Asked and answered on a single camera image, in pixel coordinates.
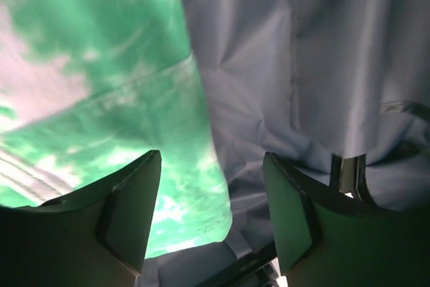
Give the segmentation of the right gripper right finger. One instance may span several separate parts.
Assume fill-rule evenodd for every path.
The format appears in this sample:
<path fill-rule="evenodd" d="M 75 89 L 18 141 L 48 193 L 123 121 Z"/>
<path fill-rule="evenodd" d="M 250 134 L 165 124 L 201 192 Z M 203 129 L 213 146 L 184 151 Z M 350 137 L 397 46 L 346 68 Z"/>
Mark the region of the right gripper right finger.
<path fill-rule="evenodd" d="M 281 273 L 290 286 L 428 286 L 429 206 L 350 198 L 266 153 L 263 172 Z"/>

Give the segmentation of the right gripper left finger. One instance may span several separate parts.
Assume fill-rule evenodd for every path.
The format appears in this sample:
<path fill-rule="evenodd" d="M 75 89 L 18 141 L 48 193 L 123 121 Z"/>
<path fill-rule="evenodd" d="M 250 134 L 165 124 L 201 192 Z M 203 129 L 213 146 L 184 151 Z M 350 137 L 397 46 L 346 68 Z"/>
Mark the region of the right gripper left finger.
<path fill-rule="evenodd" d="M 38 207 L 1 208 L 2 286 L 132 286 L 161 177 L 149 151 Z"/>

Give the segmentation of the green white tie-dye cloth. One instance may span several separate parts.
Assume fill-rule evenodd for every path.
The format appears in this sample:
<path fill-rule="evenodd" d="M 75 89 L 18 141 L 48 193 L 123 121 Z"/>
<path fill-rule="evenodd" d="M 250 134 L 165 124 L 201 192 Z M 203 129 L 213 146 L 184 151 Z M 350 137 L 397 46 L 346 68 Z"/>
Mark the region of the green white tie-dye cloth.
<path fill-rule="evenodd" d="M 182 0 L 1 0 L 1 204 L 162 156 L 148 258 L 232 224 Z"/>

